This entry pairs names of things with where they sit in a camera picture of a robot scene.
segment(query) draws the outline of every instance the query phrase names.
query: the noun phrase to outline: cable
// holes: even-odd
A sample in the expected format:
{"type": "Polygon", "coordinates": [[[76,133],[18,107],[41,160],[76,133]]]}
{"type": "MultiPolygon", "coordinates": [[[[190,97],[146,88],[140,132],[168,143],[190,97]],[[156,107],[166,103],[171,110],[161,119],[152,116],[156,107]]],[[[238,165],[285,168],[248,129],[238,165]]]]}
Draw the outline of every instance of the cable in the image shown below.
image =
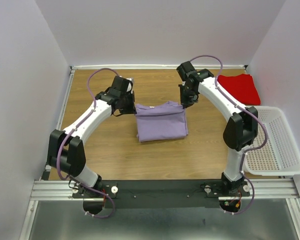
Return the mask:
{"type": "Polygon", "coordinates": [[[72,190],[79,190],[79,188],[78,188],[76,185],[70,186],[71,181],[72,181],[72,179],[70,178],[70,180],[69,180],[69,182],[68,182],[68,187],[69,187],[70,189],[72,189],[72,190]]]}
{"type": "Polygon", "coordinates": [[[254,188],[254,185],[253,183],[251,182],[251,180],[245,175],[244,171],[243,171],[243,166],[244,166],[244,161],[245,161],[245,156],[246,156],[246,153],[249,152],[249,151],[252,151],[252,150],[258,150],[258,149],[261,149],[264,145],[266,145],[267,141],[268,141],[268,133],[267,133],[267,129],[266,127],[264,126],[264,124],[255,116],[253,115],[251,112],[247,111],[245,108],[237,105],[230,97],[228,97],[221,89],[220,87],[218,86],[218,77],[220,76],[222,70],[223,70],[223,63],[222,61],[215,57],[215,56],[212,56],[212,55],[199,55],[199,56],[196,56],[194,58],[192,58],[190,60],[190,62],[192,62],[193,60],[195,59],[198,59],[198,58],[203,58],[203,57],[208,57],[208,58],[213,58],[213,59],[216,59],[219,61],[220,63],[220,70],[219,72],[217,73],[217,75],[214,77],[214,85],[215,85],[215,88],[218,89],[218,91],[230,102],[232,103],[236,108],[238,108],[239,110],[245,112],[246,114],[248,114],[249,116],[251,116],[254,120],[257,121],[257,123],[261,126],[262,130],[264,131],[264,141],[263,143],[260,145],[260,146],[257,146],[257,147],[251,147],[251,148],[248,148],[246,150],[243,150],[242,152],[242,157],[241,157],[241,160],[240,160],[240,167],[239,167],[239,172],[240,174],[243,176],[243,178],[245,178],[251,185],[251,188],[252,188],[252,197],[251,197],[251,201],[249,202],[249,204],[241,211],[238,211],[238,212],[228,212],[226,211],[227,213],[230,213],[232,215],[238,215],[238,214],[241,214],[241,213],[244,213],[246,210],[248,210],[252,203],[254,202],[254,199],[255,199],[255,188],[254,188]]]}
{"type": "Polygon", "coordinates": [[[239,202],[241,202],[242,194],[241,194],[241,191],[240,191],[240,190],[239,190],[239,194],[240,194],[239,202]]]}
{"type": "MultiPolygon", "coordinates": [[[[118,74],[118,72],[117,71],[115,71],[115,70],[113,70],[113,69],[111,69],[111,68],[108,68],[108,67],[104,67],[104,68],[101,68],[101,69],[99,69],[99,70],[97,70],[97,71],[95,71],[94,73],[92,73],[90,76],[89,76],[89,78],[88,78],[88,80],[87,80],[87,82],[86,82],[86,87],[87,87],[87,89],[88,89],[88,92],[89,92],[89,94],[91,95],[91,97],[92,97],[92,99],[93,99],[93,109],[77,124],[77,125],[75,125],[75,128],[74,129],[72,129],[66,136],[65,136],[65,138],[63,139],[63,141],[61,142],[61,145],[60,145],[60,147],[59,147],[59,150],[58,150],[58,154],[57,154],[57,157],[56,157],[56,171],[57,171],[57,173],[58,173],[58,176],[59,176],[59,178],[61,179],[61,180],[67,180],[67,178],[69,177],[69,175],[67,175],[66,177],[63,177],[62,176],[62,174],[61,174],[61,169],[60,169],[60,159],[61,159],[61,154],[62,154],[62,151],[63,151],[63,149],[64,149],[64,147],[65,147],[65,145],[66,145],[66,143],[67,143],[67,141],[68,141],[68,139],[70,138],[70,136],[76,131],[76,129],[78,128],[78,127],[80,127],[80,125],[81,124],[83,124],[93,113],[94,113],[94,111],[96,110],[96,107],[97,107],[97,101],[96,101],[96,98],[95,98],[95,95],[94,95],[94,93],[92,92],[92,90],[91,90],[91,88],[90,88],[90,80],[91,80],[91,78],[95,75],[95,74],[97,74],[97,73],[99,73],[99,72],[101,72],[101,71],[103,71],[103,70],[109,70],[109,71],[112,71],[112,72],[114,72],[117,76],[119,76],[119,74],[118,74]]],[[[93,188],[91,188],[91,187],[89,187],[89,186],[86,186],[86,185],[84,185],[83,183],[80,183],[81,184],[81,186],[83,186],[84,188],[86,188],[86,189],[89,189],[90,191],[93,191],[93,192],[95,192],[95,193],[98,193],[98,194],[101,194],[101,195],[103,195],[103,196],[105,196],[106,198],[108,198],[109,200],[110,200],[110,202],[112,203],[112,206],[113,206],[113,208],[112,208],[112,211],[111,211],[111,213],[109,214],[109,215],[107,215],[107,216],[97,216],[97,215],[94,215],[94,214],[91,214],[91,213],[87,213],[87,214],[89,214],[89,215],[91,215],[91,216],[93,216],[93,217],[95,217],[95,218],[99,218],[99,219],[104,219],[104,218],[108,218],[108,217],[110,217],[113,213],[114,213],[114,211],[115,211],[115,202],[111,199],[111,197],[109,197],[106,193],[104,193],[104,192],[102,192],[102,191],[98,191],[98,190],[96,190],[96,189],[93,189],[93,188]]]]}
{"type": "Polygon", "coordinates": [[[234,198],[229,202],[229,204],[233,203],[237,199],[239,192],[240,192],[239,190],[236,192],[234,198]]]}

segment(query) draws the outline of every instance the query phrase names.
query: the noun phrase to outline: red cloth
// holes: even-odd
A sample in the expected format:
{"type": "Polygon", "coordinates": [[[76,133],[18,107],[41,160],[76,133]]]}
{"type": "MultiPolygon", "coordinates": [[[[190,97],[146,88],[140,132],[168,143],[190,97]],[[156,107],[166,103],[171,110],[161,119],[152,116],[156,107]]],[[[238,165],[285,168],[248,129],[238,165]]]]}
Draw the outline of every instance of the red cloth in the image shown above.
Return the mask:
{"type": "Polygon", "coordinates": [[[245,105],[260,105],[260,98],[254,84],[254,80],[249,74],[239,76],[218,77],[218,82],[235,99],[245,105]]]}

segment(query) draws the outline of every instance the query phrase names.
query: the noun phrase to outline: gray floor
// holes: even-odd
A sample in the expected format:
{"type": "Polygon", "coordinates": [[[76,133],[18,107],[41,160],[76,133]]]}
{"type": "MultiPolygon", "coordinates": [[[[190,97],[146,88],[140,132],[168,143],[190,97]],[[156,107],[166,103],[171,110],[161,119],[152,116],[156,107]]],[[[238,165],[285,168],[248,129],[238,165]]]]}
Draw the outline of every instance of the gray floor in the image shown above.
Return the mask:
{"type": "Polygon", "coordinates": [[[257,199],[241,215],[216,208],[117,209],[85,216],[82,203],[40,202],[31,240],[296,240],[285,199],[257,199]]]}

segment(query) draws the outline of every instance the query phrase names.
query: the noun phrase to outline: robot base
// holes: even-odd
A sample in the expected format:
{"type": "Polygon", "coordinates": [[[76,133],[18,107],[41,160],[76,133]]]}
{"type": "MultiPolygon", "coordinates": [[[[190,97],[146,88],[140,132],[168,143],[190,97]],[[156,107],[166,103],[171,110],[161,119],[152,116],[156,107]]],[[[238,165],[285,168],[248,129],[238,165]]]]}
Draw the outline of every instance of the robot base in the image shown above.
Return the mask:
{"type": "MultiPolygon", "coordinates": [[[[248,197],[241,182],[236,190],[225,190],[222,179],[195,179],[195,180],[103,180],[105,192],[113,199],[116,209],[157,209],[157,208],[219,208],[222,204],[219,197],[236,197],[238,190],[242,197],[248,197]],[[117,193],[111,188],[116,186],[117,193]]],[[[79,188],[73,198],[100,198],[100,195],[79,188]]],[[[84,200],[85,211],[97,214],[103,208],[111,209],[110,201],[84,200]]]]}

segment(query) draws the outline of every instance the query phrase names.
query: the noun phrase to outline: metal base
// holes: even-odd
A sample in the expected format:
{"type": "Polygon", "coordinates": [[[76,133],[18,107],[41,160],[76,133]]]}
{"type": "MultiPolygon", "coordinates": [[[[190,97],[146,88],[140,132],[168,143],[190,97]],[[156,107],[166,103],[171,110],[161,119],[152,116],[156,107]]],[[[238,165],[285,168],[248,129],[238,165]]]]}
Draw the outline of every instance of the metal base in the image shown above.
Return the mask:
{"type": "MultiPolygon", "coordinates": [[[[249,203],[242,201],[242,209],[249,203]]],[[[101,216],[111,212],[102,210],[101,216]]],[[[284,199],[256,199],[243,214],[221,209],[117,209],[108,219],[85,215],[82,202],[43,201],[28,240],[296,240],[284,199]]]]}
{"type": "MultiPolygon", "coordinates": [[[[219,208],[219,197],[235,197],[237,191],[226,194],[220,179],[199,180],[104,180],[105,192],[113,199],[117,209],[153,209],[153,208],[219,208]],[[111,188],[116,186],[118,192],[113,194],[111,188]],[[210,186],[206,192],[203,186],[210,186]]],[[[250,195],[239,189],[243,197],[250,195]]],[[[101,196],[80,187],[72,195],[74,199],[100,198],[101,196]]],[[[105,201],[105,208],[112,208],[105,201]]]]}
{"type": "MultiPolygon", "coordinates": [[[[137,182],[141,182],[138,180],[135,181],[122,181],[122,182],[129,182],[129,184],[134,185],[137,182]]],[[[273,178],[273,179],[251,179],[251,182],[254,185],[255,189],[255,199],[290,199],[291,201],[295,201],[298,203],[299,194],[296,188],[296,185],[294,183],[294,180],[292,178],[273,178]]],[[[118,184],[119,192],[122,190],[124,193],[124,188],[121,186],[121,184],[118,184]]],[[[189,188],[187,188],[188,191],[184,191],[182,186],[180,186],[180,194],[183,196],[183,199],[185,202],[192,201],[194,197],[197,195],[194,191],[194,196],[192,196],[192,193],[189,192],[189,188]]],[[[134,199],[134,196],[136,196],[135,200],[139,200],[142,197],[142,192],[138,193],[133,192],[133,194],[129,195],[131,199],[134,199]]],[[[248,197],[242,197],[242,201],[246,199],[250,199],[251,196],[248,197]]],[[[213,204],[215,204],[215,199],[217,198],[210,198],[212,200],[213,204]]],[[[219,201],[225,201],[225,200],[232,200],[232,197],[229,196],[219,196],[219,201]]],[[[73,198],[73,191],[68,186],[67,181],[35,181],[33,184],[31,196],[30,196],[30,203],[28,206],[28,211],[25,216],[25,220],[22,227],[22,232],[20,235],[20,240],[28,240],[30,236],[30,231],[32,229],[32,225],[35,219],[35,214],[37,211],[37,205],[38,202],[46,203],[46,202],[60,202],[62,203],[62,206],[66,204],[67,202],[82,202],[82,201],[100,201],[103,202],[103,198],[73,198]]],[[[295,207],[292,207],[291,215],[293,216],[293,221],[296,227],[296,230],[300,232],[300,226],[297,227],[297,224],[300,224],[300,208],[296,209],[295,207]]]]}

